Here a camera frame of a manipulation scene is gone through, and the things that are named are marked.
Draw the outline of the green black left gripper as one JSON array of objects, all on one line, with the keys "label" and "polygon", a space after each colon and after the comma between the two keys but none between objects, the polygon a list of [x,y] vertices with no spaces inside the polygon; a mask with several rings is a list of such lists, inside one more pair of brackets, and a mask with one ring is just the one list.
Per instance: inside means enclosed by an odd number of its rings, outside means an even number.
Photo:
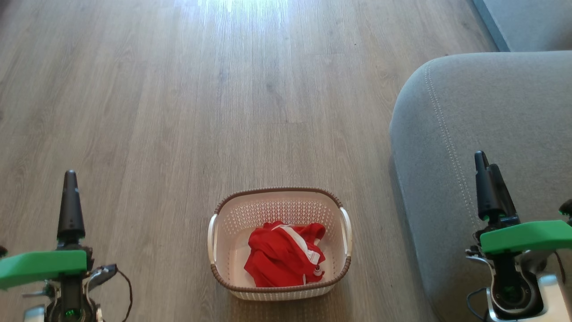
[{"label": "green black left gripper", "polygon": [[[82,206],[77,174],[66,171],[59,212],[57,240],[59,243],[78,244],[85,237]],[[53,280],[60,284],[62,309],[84,309],[84,286],[89,265],[92,264],[91,247],[72,247],[52,251],[31,251],[0,262],[0,287],[6,291],[13,287]]]}]

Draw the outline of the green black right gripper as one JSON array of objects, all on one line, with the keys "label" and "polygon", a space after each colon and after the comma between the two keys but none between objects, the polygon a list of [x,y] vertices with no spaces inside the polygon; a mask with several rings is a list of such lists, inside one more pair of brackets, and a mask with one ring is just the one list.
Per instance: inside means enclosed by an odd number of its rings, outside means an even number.
[{"label": "green black right gripper", "polygon": [[571,249],[571,220],[517,222],[519,216],[497,164],[483,151],[475,153],[478,216],[489,220],[495,192],[504,217],[476,232],[479,257],[492,266],[494,287],[519,287],[545,270],[547,259],[560,249]]}]

